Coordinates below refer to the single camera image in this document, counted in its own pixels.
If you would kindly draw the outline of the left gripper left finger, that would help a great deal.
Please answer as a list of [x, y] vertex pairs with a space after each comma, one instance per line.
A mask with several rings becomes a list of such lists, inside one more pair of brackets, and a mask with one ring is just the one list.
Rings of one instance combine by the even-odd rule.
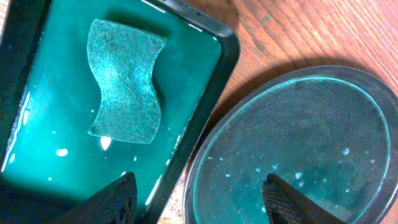
[[127, 172], [52, 223], [130, 224], [134, 223], [136, 207], [136, 178]]

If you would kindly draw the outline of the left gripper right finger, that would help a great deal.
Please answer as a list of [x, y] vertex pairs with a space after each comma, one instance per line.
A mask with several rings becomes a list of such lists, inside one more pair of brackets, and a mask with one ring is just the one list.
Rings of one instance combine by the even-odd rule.
[[272, 224], [345, 224], [276, 174], [263, 181], [262, 200]]

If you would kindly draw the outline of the green scouring sponge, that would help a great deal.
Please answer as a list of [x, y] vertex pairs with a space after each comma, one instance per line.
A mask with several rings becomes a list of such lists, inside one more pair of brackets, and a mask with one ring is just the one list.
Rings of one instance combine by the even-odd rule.
[[161, 120], [152, 72], [166, 42], [165, 37], [145, 30], [93, 21], [86, 49], [101, 103], [88, 134], [122, 142], [152, 142]]

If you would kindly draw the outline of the round dark green tray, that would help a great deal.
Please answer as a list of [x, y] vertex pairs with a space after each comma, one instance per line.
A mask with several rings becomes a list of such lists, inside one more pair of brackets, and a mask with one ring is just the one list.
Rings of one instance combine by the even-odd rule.
[[346, 223], [379, 223], [397, 198], [397, 95], [340, 66], [275, 78], [203, 141], [187, 176], [185, 223], [267, 223], [276, 174]]

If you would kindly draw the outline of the rectangular dark green tray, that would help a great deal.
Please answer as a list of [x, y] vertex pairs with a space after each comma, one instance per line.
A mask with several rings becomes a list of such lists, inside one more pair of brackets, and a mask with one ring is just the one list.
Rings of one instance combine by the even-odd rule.
[[[49, 223], [127, 172], [136, 223], [157, 223], [239, 58], [230, 1], [11, 1], [1, 37], [1, 222]], [[167, 43], [152, 81], [162, 110], [149, 144], [88, 133], [101, 91], [86, 45], [95, 19]]]

